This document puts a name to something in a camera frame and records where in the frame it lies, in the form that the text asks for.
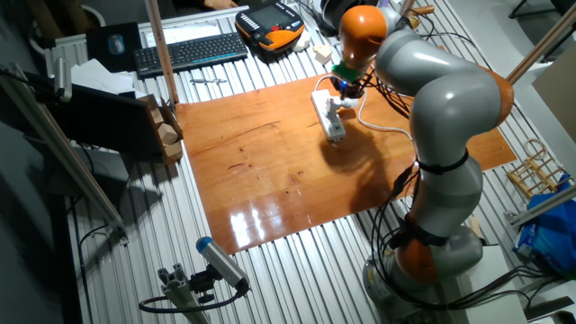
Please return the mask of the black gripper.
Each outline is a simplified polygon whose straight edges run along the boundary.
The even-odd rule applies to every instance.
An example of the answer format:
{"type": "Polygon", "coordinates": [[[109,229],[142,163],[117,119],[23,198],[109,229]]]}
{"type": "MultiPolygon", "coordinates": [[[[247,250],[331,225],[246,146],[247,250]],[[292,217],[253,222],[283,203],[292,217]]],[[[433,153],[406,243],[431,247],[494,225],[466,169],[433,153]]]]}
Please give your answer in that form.
{"type": "Polygon", "coordinates": [[[338,91],[340,98],[344,98],[345,95],[350,95],[353,99],[359,99],[365,93],[360,78],[347,79],[334,72],[330,78],[330,82],[338,91]]]}

